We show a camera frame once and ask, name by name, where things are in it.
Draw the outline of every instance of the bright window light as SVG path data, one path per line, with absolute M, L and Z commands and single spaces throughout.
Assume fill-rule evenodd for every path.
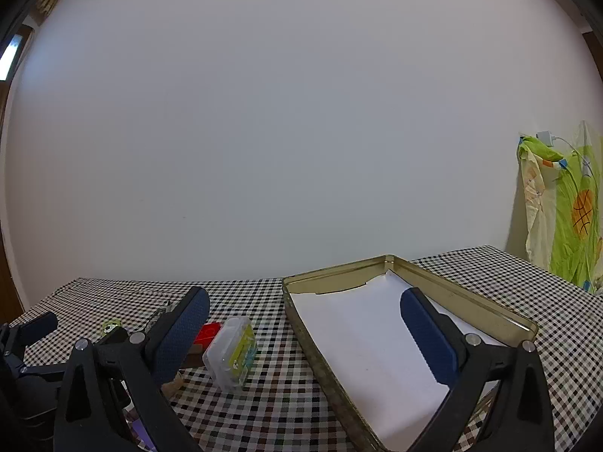
M 23 36 L 15 35 L 4 51 L 2 58 L 0 58 L 0 81 L 7 79 L 8 72 L 13 64 L 14 56 L 17 54 L 17 49 L 19 49 L 21 39 L 23 39 Z

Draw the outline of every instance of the red object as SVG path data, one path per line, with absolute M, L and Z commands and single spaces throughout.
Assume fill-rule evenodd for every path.
M 220 323 L 207 323 L 201 327 L 201 331 L 197 334 L 193 345 L 202 345 L 203 350 L 209 347 L 209 344 L 220 331 L 222 325 Z

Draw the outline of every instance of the white wall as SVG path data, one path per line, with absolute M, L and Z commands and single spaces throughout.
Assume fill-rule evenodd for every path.
M 32 302 L 507 242 L 520 131 L 603 129 L 553 0 L 61 0 L 8 128 Z

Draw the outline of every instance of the clear plastic box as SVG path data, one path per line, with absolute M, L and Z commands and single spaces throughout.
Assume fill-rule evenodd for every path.
M 240 392 L 257 353 L 256 337 L 246 316 L 228 318 L 205 353 L 203 363 L 224 392 Z

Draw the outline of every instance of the checkered tablecloth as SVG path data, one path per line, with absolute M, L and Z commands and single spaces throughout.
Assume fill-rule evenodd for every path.
M 536 345 L 549 383 L 556 449 L 569 450 L 603 399 L 603 300 L 490 246 L 414 261 L 536 321 Z M 212 385 L 203 369 L 183 371 L 185 387 L 172 405 L 206 451 L 352 451 L 304 358 L 283 309 L 280 279 L 234 282 L 132 282 L 77 279 L 57 289 L 17 321 L 54 311 L 58 330 L 26 351 L 29 365 L 67 360 L 74 341 L 100 338 L 101 324 L 119 318 L 141 330 L 156 308 L 192 286 L 210 295 L 210 321 L 247 315 L 260 353 L 240 397 Z M 471 424 L 467 448 L 481 423 Z

